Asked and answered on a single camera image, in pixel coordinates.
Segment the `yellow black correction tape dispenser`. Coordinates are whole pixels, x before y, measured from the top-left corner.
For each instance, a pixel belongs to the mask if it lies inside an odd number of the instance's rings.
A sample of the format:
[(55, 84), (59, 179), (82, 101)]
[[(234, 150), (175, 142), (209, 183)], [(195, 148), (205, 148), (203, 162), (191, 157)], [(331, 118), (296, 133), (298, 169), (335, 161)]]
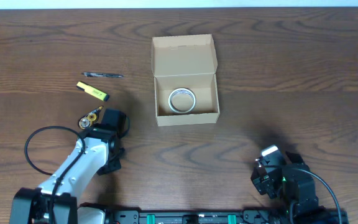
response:
[(94, 125), (98, 121), (99, 114), (103, 108), (104, 108), (104, 106), (99, 106), (99, 107), (95, 108), (94, 110), (90, 111), (89, 113), (85, 114), (84, 116), (82, 116), (78, 120), (78, 127), (80, 129), (86, 129), (86, 128)]

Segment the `yellow highlighter marker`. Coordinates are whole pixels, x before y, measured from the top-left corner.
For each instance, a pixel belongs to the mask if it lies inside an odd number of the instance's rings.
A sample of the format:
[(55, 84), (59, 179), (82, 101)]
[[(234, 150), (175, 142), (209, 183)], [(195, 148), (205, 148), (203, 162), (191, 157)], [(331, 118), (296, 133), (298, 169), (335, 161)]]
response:
[(76, 87), (101, 101), (108, 101), (108, 99), (109, 99), (109, 95), (107, 93), (105, 93), (91, 85), (88, 85), (84, 82), (78, 82), (76, 84)]

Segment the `white tape roll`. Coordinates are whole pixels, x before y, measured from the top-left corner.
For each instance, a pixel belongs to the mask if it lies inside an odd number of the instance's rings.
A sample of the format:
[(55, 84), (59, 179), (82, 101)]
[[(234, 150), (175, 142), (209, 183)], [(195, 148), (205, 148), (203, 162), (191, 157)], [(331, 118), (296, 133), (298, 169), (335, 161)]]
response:
[[(179, 110), (178, 108), (176, 108), (176, 107), (174, 106), (174, 104), (173, 104), (173, 98), (174, 98), (176, 95), (179, 95), (179, 94), (184, 94), (184, 95), (188, 95), (188, 96), (191, 97), (193, 104), (192, 104), (192, 106), (191, 106), (189, 109), (187, 109), (187, 110)], [(191, 111), (195, 108), (195, 106), (196, 106), (196, 96), (195, 96), (195, 94), (194, 94), (190, 89), (188, 89), (188, 88), (177, 88), (177, 89), (173, 90), (173, 91), (170, 93), (170, 95), (169, 95), (169, 97), (168, 97), (168, 105), (169, 105), (170, 109), (171, 109), (173, 112), (175, 112), (175, 113), (179, 113), (179, 114), (189, 113), (189, 112), (191, 112)]]

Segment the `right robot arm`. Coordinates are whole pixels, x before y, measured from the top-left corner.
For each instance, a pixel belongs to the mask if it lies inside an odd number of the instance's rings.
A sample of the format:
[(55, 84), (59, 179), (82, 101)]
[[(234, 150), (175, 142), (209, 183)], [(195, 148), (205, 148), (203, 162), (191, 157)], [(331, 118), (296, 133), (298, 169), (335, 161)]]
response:
[[(278, 198), (285, 206), (267, 212), (268, 223), (348, 223), (332, 188), (310, 171), (297, 153), (282, 154), (275, 145), (262, 150), (256, 158), (251, 181), (261, 195)], [(319, 204), (315, 181), (320, 181), (334, 200), (335, 209)]]

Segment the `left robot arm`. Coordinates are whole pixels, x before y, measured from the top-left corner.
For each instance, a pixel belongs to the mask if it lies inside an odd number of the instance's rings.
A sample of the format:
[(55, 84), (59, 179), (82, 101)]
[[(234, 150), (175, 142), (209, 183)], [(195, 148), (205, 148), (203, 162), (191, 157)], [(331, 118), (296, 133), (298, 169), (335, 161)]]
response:
[(127, 130), (95, 124), (77, 134), (75, 148), (63, 164), (35, 189), (21, 188), (12, 201), (10, 223), (109, 223), (98, 205), (79, 207), (78, 197), (94, 175), (120, 169)]

